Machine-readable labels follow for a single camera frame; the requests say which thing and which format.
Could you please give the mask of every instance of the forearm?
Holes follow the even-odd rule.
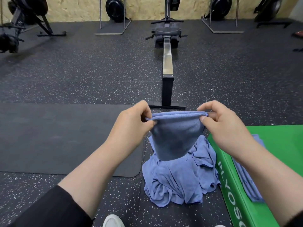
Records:
[[[280,226],[303,210],[303,178],[257,142],[236,159],[249,172]]]
[[[121,161],[113,145],[104,143],[58,185],[93,218],[108,180]]]

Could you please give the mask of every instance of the speckled floor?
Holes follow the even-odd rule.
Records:
[[[303,124],[302,41],[290,34],[302,30],[255,29],[239,23],[244,34],[212,34],[199,20],[182,25],[173,51],[173,101],[194,110],[217,99],[246,125]],[[161,97],[162,52],[153,49],[148,21],[133,21],[122,36],[95,36],[97,22],[55,23],[66,38],[37,38],[39,28],[22,34],[18,54],[0,54],[0,102],[133,104]],[[146,141],[144,161],[152,154]],[[0,226],[6,226],[63,175],[0,172]],[[231,226],[219,189],[203,204],[153,205],[143,193],[142,174],[111,179],[94,226],[114,213],[126,226]]]

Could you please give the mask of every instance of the white sneaker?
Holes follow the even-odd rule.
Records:
[[[115,214],[108,215],[102,227],[125,227],[122,220]]]

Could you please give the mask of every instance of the black rubber mat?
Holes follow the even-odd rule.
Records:
[[[0,171],[68,174],[104,143],[131,105],[0,104]],[[143,143],[114,176],[134,177]]]

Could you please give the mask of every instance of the folded towel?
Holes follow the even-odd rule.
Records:
[[[155,150],[153,137],[149,140]],[[214,191],[220,183],[216,159],[214,149],[203,135],[181,158],[164,162],[154,153],[142,166],[144,191],[159,207],[170,201],[180,205],[202,203],[203,194]]]
[[[169,161],[184,156],[204,131],[200,116],[207,116],[204,111],[171,111],[152,115],[157,124],[151,130],[153,150],[162,161]]]
[[[259,138],[258,134],[253,134],[252,135],[254,137],[254,139],[261,144],[262,146],[264,146],[263,141]],[[234,158],[232,158],[235,168],[237,170],[238,176],[240,178],[240,181],[243,185],[244,191],[247,194],[247,196],[249,197],[249,199],[252,202],[265,202],[261,196],[261,194],[259,193],[254,181],[252,180],[252,178],[250,177],[249,173],[246,171],[246,169],[241,166],[239,163],[236,162],[236,160]]]

